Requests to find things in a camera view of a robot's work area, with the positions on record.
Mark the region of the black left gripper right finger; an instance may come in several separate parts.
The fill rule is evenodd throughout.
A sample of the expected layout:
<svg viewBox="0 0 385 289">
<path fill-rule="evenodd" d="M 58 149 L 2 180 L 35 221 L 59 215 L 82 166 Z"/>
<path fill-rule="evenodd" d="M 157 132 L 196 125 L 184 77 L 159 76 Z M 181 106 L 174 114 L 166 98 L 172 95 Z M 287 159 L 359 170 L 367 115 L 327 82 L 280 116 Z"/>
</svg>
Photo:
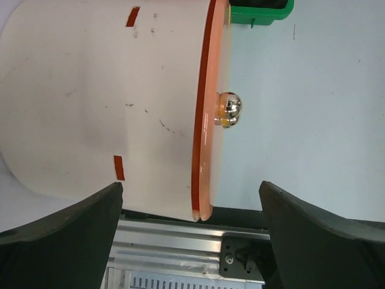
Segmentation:
<svg viewBox="0 0 385 289">
<path fill-rule="evenodd" d="M 259 187 L 284 288 L 384 288 L 384 223 L 346 219 L 272 182 Z"/>
</svg>

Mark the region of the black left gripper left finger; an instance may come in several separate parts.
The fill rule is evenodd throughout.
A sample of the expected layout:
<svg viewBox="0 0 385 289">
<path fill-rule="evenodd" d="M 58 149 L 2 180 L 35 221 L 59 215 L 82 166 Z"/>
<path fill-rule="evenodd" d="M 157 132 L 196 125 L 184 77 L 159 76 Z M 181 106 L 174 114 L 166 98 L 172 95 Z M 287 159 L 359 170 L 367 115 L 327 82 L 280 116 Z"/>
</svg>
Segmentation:
<svg viewBox="0 0 385 289">
<path fill-rule="evenodd" d="M 114 182 L 1 233 L 1 288 L 100 288 L 123 204 Z"/>
</svg>

